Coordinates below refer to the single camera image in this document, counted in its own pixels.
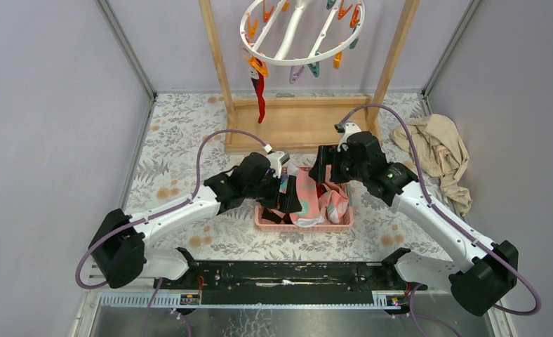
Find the pink plastic basket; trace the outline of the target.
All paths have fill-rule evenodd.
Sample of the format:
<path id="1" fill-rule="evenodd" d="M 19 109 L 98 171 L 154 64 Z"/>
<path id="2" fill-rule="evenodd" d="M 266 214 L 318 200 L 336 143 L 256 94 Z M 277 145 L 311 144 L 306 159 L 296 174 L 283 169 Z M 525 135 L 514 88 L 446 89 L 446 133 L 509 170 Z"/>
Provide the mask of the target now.
<path id="1" fill-rule="evenodd" d="M 309 178 L 308 166 L 288 165 L 298 178 L 302 211 L 283 213 L 256 206 L 254 220 L 264 232 L 344 232 L 354 222 L 347 183 L 316 184 Z"/>

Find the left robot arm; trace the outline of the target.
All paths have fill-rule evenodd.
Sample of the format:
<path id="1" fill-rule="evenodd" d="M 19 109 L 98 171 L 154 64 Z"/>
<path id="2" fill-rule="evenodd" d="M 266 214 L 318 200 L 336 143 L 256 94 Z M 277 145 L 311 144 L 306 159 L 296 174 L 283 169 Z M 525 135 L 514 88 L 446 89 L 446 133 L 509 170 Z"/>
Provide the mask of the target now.
<path id="1" fill-rule="evenodd" d="M 105 279 L 102 285 L 118 289 L 147 276 L 170 279 L 181 289 L 192 286 L 197 273 L 193 258 L 183 249 L 157 249 L 155 244 L 181 226 L 219 216 L 246 199 L 282 213 L 299 211 L 296 177 L 287 178 L 286 191 L 281 191 L 281 173 L 289 160 L 284 151 L 252 152 L 230 170 L 205 179 L 192 195 L 133 215 L 110 211 L 87 250 Z"/>

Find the wooden hanger stand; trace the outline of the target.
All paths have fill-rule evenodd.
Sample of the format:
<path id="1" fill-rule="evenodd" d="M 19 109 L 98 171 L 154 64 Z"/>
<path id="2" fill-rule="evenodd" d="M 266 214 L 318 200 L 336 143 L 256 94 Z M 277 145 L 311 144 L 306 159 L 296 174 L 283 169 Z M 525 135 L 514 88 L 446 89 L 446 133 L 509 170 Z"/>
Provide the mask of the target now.
<path id="1" fill-rule="evenodd" d="M 352 39 L 359 36 L 361 29 L 357 28 L 352 35 L 342 42 L 336 48 L 320 55 L 313 55 L 299 60 L 282 60 L 281 58 L 268 58 L 262 53 L 256 51 L 260 47 L 265 35 L 277 19 L 277 14 L 269 14 L 265 22 L 265 28 L 262 29 L 255 43 L 251 43 L 253 34 L 247 34 L 244 29 L 246 19 L 249 18 L 253 9 L 263 1 L 254 1 L 244 13 L 240 24 L 241 38 L 244 43 L 244 50 L 250 55 L 246 58 L 251 69 L 258 72 L 265 79 L 269 72 L 267 64 L 275 66 L 297 66 L 311 64 L 316 70 L 318 62 L 330 57 L 334 57 L 337 65 L 340 63 L 340 55 L 347 47 L 350 49 Z M 295 10 L 290 20 L 290 25 L 286 31 L 282 46 L 290 46 L 302 12 L 312 1 L 296 1 Z M 227 128 L 237 129 L 252 133 L 268 143 L 275 145 L 277 149 L 283 149 L 294 153 L 309 153 L 314 151 L 322 143 L 332 144 L 338 138 L 335 138 L 334 131 L 329 131 L 335 125 L 335 122 L 346 124 L 351 119 L 351 124 L 357 124 L 363 130 L 370 131 L 378 140 L 382 141 L 382 132 L 377 122 L 378 113 L 383 107 L 376 107 L 374 104 L 382 104 L 385 98 L 389 83 L 392 80 L 403 50 L 406 37 L 410 31 L 415 13 L 420 1 L 404 1 L 397 28 L 394 33 L 387 58 L 383 66 L 377 88 L 373 96 L 361 95 L 354 97 L 294 97 L 294 98 L 270 98 L 268 100 L 259 100 L 258 102 L 250 99 L 233 99 L 229 87 L 227 70 L 224 64 L 220 37 L 215 23 L 215 17 L 211 1 L 199 1 L 199 8 L 206 28 L 208 41 L 215 63 L 215 69 L 218 82 L 221 88 L 222 96 L 227 111 Z M 259 112 L 268 112 L 268 124 L 262 125 L 257 122 L 253 126 L 251 122 L 253 108 L 258 108 Z M 364 116 L 354 118 L 355 112 L 364 112 Z M 259 148 L 243 138 L 226 136 L 225 151 L 232 154 L 242 154 L 244 152 L 254 151 Z"/>

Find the brown argyle sock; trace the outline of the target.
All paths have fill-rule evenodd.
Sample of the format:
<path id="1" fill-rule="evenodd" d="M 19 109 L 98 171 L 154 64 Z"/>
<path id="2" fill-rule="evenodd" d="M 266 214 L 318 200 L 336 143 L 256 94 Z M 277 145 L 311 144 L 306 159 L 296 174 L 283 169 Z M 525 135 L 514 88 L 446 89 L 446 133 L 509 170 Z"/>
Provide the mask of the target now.
<path id="1" fill-rule="evenodd" d="M 262 210 L 260 218 L 262 220 L 269 221 L 274 224 L 287 224 L 287 225 L 293 224 L 289 214 L 285 213 L 283 215 L 276 211 L 273 211 L 271 209 L 266 209 L 266 208 Z"/>

